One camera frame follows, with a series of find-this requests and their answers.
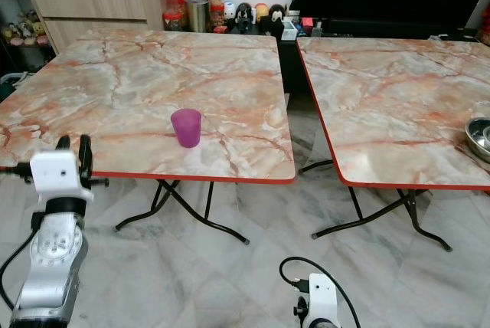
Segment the stainless steel bowl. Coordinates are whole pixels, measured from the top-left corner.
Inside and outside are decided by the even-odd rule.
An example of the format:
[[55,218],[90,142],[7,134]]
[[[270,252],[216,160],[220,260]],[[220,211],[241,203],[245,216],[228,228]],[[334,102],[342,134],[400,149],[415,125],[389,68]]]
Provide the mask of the stainless steel bowl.
[[468,137],[470,152],[482,161],[490,164],[490,117],[470,119],[463,128]]

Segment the dark round figurine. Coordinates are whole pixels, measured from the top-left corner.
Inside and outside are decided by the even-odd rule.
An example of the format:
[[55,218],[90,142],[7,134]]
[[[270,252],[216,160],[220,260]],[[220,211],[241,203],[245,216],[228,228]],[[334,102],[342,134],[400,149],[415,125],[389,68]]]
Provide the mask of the dark round figurine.
[[285,31],[283,24],[286,10],[283,5],[272,5],[269,9],[269,32],[273,37],[281,38]]

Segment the purple plastic cup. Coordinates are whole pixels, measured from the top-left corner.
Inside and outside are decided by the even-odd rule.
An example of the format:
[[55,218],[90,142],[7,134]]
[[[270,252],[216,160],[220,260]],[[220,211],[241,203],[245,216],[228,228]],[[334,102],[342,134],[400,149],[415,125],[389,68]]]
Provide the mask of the purple plastic cup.
[[176,110],[171,115],[171,124],[176,139],[182,147],[196,147],[201,139],[202,114],[198,110]]

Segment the black white panda figurine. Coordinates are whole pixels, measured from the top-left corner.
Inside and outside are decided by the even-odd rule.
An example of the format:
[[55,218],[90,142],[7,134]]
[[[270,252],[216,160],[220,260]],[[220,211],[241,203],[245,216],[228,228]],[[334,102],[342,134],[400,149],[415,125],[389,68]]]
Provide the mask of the black white panda figurine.
[[241,2],[235,10],[235,26],[239,34],[251,34],[253,29],[254,9],[248,2]]

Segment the stainless steel tumbler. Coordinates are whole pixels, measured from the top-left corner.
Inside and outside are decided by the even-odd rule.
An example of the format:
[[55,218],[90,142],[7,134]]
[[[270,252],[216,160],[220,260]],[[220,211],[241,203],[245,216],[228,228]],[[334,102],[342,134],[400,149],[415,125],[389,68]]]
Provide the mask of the stainless steel tumbler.
[[187,29],[196,33],[209,31],[210,3],[209,0],[186,0]]

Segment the green plastic bin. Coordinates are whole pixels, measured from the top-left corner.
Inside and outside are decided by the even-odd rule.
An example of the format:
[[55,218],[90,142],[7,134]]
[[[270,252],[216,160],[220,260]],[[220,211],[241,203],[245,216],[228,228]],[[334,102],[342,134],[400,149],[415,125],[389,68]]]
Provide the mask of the green plastic bin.
[[3,103],[6,98],[10,97],[12,93],[17,90],[18,84],[23,80],[27,80],[34,76],[31,72],[21,72],[21,73],[9,73],[5,74],[0,79],[0,101]]

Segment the red-lidded plastic jar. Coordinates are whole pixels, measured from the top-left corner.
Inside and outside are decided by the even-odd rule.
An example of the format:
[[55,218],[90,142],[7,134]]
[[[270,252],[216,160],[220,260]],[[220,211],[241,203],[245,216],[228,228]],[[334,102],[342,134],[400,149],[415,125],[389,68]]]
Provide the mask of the red-lidded plastic jar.
[[209,31],[216,33],[217,28],[225,26],[225,5],[224,3],[211,3],[209,6]]
[[162,14],[166,31],[184,31],[185,17],[179,11],[166,11]]

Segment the yellow round figurine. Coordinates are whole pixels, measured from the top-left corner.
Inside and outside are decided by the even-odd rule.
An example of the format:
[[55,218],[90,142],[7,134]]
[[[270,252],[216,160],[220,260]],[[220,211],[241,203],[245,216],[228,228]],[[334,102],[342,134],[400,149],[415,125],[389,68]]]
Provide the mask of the yellow round figurine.
[[254,9],[255,23],[258,25],[270,16],[270,7],[266,3],[258,3]]

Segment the light wooden drawer cabinet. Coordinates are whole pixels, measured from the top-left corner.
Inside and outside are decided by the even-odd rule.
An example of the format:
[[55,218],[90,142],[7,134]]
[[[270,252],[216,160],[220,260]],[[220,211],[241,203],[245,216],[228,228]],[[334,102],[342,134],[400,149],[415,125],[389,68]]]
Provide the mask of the light wooden drawer cabinet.
[[162,0],[31,0],[56,54],[96,29],[164,30]]

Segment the marble-pattern folding table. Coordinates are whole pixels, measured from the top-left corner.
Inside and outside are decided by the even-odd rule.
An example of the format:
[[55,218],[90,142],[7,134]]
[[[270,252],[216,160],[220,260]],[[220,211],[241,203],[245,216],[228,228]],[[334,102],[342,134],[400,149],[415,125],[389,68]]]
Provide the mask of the marble-pattern folding table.
[[490,45],[326,37],[296,44],[339,180],[349,190],[399,194],[315,239],[397,208],[421,232],[417,199],[424,192],[490,192],[490,161],[469,148],[468,136],[472,119],[490,119]]
[[[176,110],[202,114],[182,147]],[[94,176],[153,179],[154,215],[173,198],[207,224],[178,183],[288,185],[296,168],[276,40],[190,31],[88,31],[0,105],[0,163],[87,134]]]

